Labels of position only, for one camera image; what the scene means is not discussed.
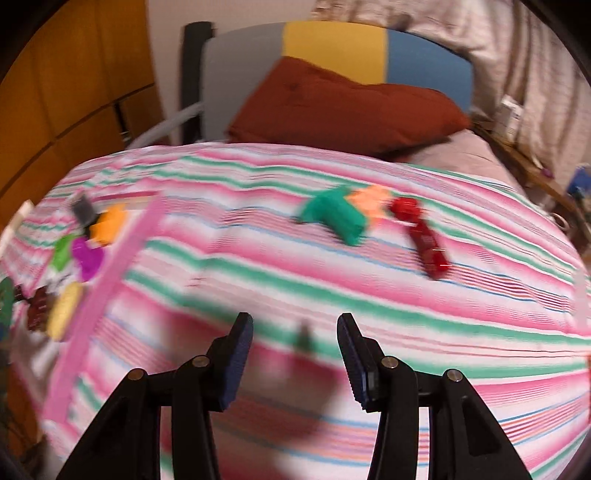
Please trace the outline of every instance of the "yellow toy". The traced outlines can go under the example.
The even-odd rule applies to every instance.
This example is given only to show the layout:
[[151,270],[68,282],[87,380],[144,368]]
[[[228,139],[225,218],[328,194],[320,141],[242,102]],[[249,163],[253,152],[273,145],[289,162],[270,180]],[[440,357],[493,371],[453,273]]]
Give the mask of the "yellow toy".
[[63,339],[76,307],[82,298],[83,286],[72,282],[64,288],[58,297],[47,320],[47,334],[56,342]]
[[117,238],[117,234],[123,227],[127,218],[125,205],[117,203],[102,213],[99,220],[90,226],[90,238],[103,247],[110,245]]
[[368,218],[370,225],[375,225],[380,218],[384,218],[383,205],[391,198],[390,191],[381,185],[371,185],[355,190],[345,197],[351,205]]

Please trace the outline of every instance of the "screw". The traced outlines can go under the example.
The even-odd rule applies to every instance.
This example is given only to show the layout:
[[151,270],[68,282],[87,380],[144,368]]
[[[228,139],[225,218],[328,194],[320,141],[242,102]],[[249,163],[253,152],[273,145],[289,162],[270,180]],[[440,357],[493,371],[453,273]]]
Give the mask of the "screw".
[[459,370],[455,370],[454,368],[452,368],[451,370],[447,371],[447,377],[452,382],[459,382],[464,378],[464,375],[462,375],[462,372],[460,372]]
[[197,368],[203,368],[209,365],[209,358],[205,355],[199,355],[193,358],[193,366]]
[[141,368],[134,368],[127,374],[127,378],[130,380],[139,380],[144,376],[144,371]]
[[382,365],[386,368],[396,368],[398,366],[398,359],[394,356],[385,356],[382,358]]

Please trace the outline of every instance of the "headboard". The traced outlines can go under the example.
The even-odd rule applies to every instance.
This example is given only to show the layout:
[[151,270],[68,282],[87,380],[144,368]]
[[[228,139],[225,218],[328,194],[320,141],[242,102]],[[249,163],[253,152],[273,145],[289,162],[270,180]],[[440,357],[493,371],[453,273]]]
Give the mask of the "headboard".
[[415,35],[344,22],[256,25],[211,38],[202,57],[203,136],[222,140],[247,97],[281,56],[307,60],[359,83],[402,83],[445,93],[464,111],[472,65]]

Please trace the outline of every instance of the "blue headboard panel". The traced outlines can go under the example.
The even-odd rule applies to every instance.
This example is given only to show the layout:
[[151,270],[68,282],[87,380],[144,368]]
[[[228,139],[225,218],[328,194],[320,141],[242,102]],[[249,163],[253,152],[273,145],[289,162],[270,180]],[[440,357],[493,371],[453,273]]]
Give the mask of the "blue headboard panel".
[[465,112],[472,104],[472,64],[409,33],[388,30],[386,82],[439,90]]

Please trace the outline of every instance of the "yellow object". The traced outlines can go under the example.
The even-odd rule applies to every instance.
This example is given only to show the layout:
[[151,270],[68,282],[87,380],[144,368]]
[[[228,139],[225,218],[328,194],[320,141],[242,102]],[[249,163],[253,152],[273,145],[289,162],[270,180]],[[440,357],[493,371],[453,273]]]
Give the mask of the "yellow object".
[[51,309],[47,320],[47,334],[56,342],[63,338],[76,307],[82,298],[81,283],[72,282],[64,288]]
[[123,203],[109,207],[105,213],[101,214],[98,222],[90,226],[90,238],[103,246],[112,244],[126,218],[127,212]]
[[388,30],[345,22],[287,22],[283,56],[309,61],[359,83],[384,83]]
[[390,191],[381,185],[371,185],[355,190],[345,197],[351,205],[368,218],[370,225],[374,225],[380,218],[384,218],[384,203],[389,202],[391,198]]

